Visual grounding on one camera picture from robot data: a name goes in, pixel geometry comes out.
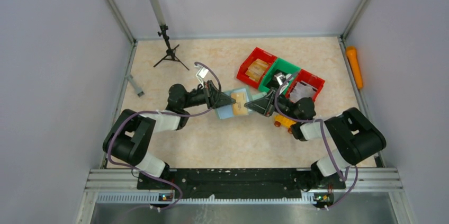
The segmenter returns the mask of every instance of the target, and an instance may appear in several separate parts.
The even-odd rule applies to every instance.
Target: black tripod
[[[167,25],[161,25],[160,26],[160,32],[157,32],[157,34],[159,35],[159,36],[163,36],[164,37],[164,40],[165,40],[165,45],[167,45],[167,54],[161,59],[161,60],[159,60],[153,67],[156,67],[161,61],[163,61],[163,60],[168,60],[168,61],[178,61],[178,62],[180,62],[182,65],[184,65],[184,67],[187,69],[187,70],[189,70],[188,68],[187,68],[187,66],[185,66],[185,64],[183,64],[183,62],[179,59],[179,58],[177,58],[176,57],[176,49],[179,47],[179,44],[178,45],[176,45],[175,46],[175,48],[171,48],[170,47],[170,42],[168,41],[169,39],[170,39],[170,37],[169,36],[167,36],[167,30],[168,30],[168,26]]]

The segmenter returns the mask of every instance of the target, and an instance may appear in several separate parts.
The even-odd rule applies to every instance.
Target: beige wood surface
[[[357,106],[336,37],[171,40],[171,43],[180,44],[177,55],[190,71],[172,61],[163,61],[153,68],[165,55],[164,42],[139,41],[131,73],[145,95],[137,97],[128,83],[122,109],[163,110],[170,86],[180,83],[188,91],[196,88],[199,82],[195,77],[195,61],[208,65],[217,74],[224,91],[243,87],[245,84],[236,79],[237,71],[255,47],[326,81],[315,102],[317,117],[326,118]],[[193,114],[204,109],[206,106],[188,111]],[[219,120],[212,111],[190,118],[180,131],[154,134],[149,151],[177,168],[309,167],[326,155],[322,140],[295,140],[286,128],[275,127],[273,119],[274,116],[266,118],[253,113]],[[374,158],[359,166],[375,166]]]

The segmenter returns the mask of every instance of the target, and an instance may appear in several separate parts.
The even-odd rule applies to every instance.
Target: gray wall
[[[136,38],[157,38],[149,0],[115,0]],[[171,37],[340,34],[360,0],[160,0]]]
[[[449,217],[448,1],[372,0],[348,40],[419,223]]]
[[[0,0],[0,223],[72,223],[130,45],[104,0]]]

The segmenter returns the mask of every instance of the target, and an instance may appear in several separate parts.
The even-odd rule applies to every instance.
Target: purple cable
[[[214,73],[208,66],[202,64],[201,62],[196,61],[194,64],[195,64],[195,65],[201,65],[201,66],[203,66],[204,68],[206,68],[206,69],[208,69],[208,70],[210,71],[210,73],[213,75],[213,77],[214,77],[215,80],[217,81],[217,84],[218,84],[218,92],[221,93],[221,83],[220,83],[220,80],[218,80],[218,77],[216,76],[216,74],[215,74],[215,73]],[[137,169],[137,170],[139,170],[138,168],[136,168],[136,167],[134,167],[134,166],[132,166],[132,165],[129,165],[129,164],[126,164],[126,163],[119,163],[119,162],[113,161],[112,158],[111,158],[111,151],[112,151],[112,146],[114,145],[114,142],[115,142],[115,140],[117,139],[117,136],[118,136],[118,135],[120,134],[120,132],[123,130],[123,128],[125,127],[125,125],[126,125],[131,119],[133,119],[134,117],[136,117],[136,116],[138,116],[138,115],[140,115],[140,114],[144,114],[144,113],[147,113],[147,114],[167,114],[167,115],[174,115],[174,116],[178,116],[178,117],[198,117],[198,116],[200,116],[200,115],[203,115],[203,114],[208,113],[208,112],[211,111],[211,110],[212,110],[212,108],[209,108],[209,109],[207,109],[207,110],[205,110],[205,111],[203,111],[203,112],[200,112],[200,113],[198,113],[198,114],[176,114],[176,113],[170,113],[170,112],[157,112],[157,111],[140,111],[140,112],[136,112],[136,113],[130,115],[128,118],[126,118],[126,119],[122,122],[122,124],[118,127],[117,131],[114,133],[114,136],[112,137],[111,142],[109,143],[109,147],[107,148],[107,160],[108,160],[110,163],[115,164],[115,165],[124,166],[124,167],[128,167],[128,168],[132,168],[132,169]],[[142,172],[144,175],[148,176],[149,178],[151,178],[151,179],[153,179],[153,180],[156,180],[156,181],[159,181],[159,182],[162,182],[162,183],[165,183],[165,184],[168,184],[168,185],[171,185],[171,186],[173,186],[174,188],[176,188],[176,189],[179,191],[179,198],[178,198],[175,202],[173,202],[172,204],[170,204],[170,205],[168,205],[168,206],[166,206],[166,207],[164,207],[164,208],[161,208],[161,211],[163,211],[163,210],[168,210],[168,209],[174,207],[175,204],[176,204],[177,202],[179,202],[179,200],[182,199],[182,197],[183,197],[183,192],[182,192],[181,188],[178,187],[178,185],[176,185],[176,184],[174,184],[174,183],[172,183],[172,182],[170,182],[170,181],[164,180],[164,179],[162,179],[162,178],[158,178],[158,177],[152,176],[152,175],[148,174],[148,173],[145,172],[145,171],[141,171],[141,170],[139,170],[139,171]]]
[[[283,117],[285,117],[285,118],[287,118],[287,119],[290,119],[290,120],[292,120],[292,121],[294,121],[294,122],[304,122],[304,123],[317,122],[317,121],[320,122],[321,135],[322,135],[322,138],[323,138],[323,141],[324,141],[324,145],[325,145],[326,150],[327,150],[327,154],[329,155],[330,161],[332,162],[332,165],[334,166],[335,171],[337,172],[337,174],[338,174],[338,176],[340,177],[340,179],[342,179],[343,182],[346,182],[346,180],[348,179],[348,174],[349,174],[349,168],[350,168],[350,166],[346,168],[346,170],[345,170],[345,176],[343,176],[342,172],[341,172],[340,169],[338,168],[338,165],[337,165],[337,163],[336,163],[336,161],[335,161],[334,156],[332,155],[332,151],[330,150],[329,143],[327,142],[327,139],[326,139],[326,133],[325,133],[325,131],[324,131],[324,121],[323,121],[323,119],[315,119],[315,120],[300,120],[300,119],[294,119],[294,118],[289,117],[288,115],[284,114],[284,113],[281,111],[281,109],[279,108],[278,104],[277,104],[277,98],[279,97],[279,95],[280,95],[280,93],[281,93],[281,88],[282,88],[285,84],[287,84],[291,79],[293,79],[294,77],[296,77],[297,74],[298,74],[298,72],[297,72],[297,73],[294,73],[294,74],[291,75],[291,76],[290,76],[284,83],[282,83],[282,85],[279,86],[279,88],[278,88],[277,91],[276,91],[276,94],[274,95],[274,106],[276,107],[276,110],[277,110],[277,112],[278,112],[280,115],[282,115]],[[351,187],[349,187],[348,191],[347,191],[347,192],[346,192],[340,199],[338,199],[338,200],[337,200],[333,205],[331,205],[330,207],[327,207],[328,210],[331,209],[331,208],[333,208],[333,207],[334,207],[335,205],[337,205],[339,202],[341,202],[342,199],[344,199],[344,198],[345,198],[345,197],[352,191],[352,189],[355,187],[355,184],[356,184],[357,179],[358,179],[358,168],[357,168],[357,166],[354,166],[354,167],[355,167],[355,178],[354,178],[353,184],[351,185]]]

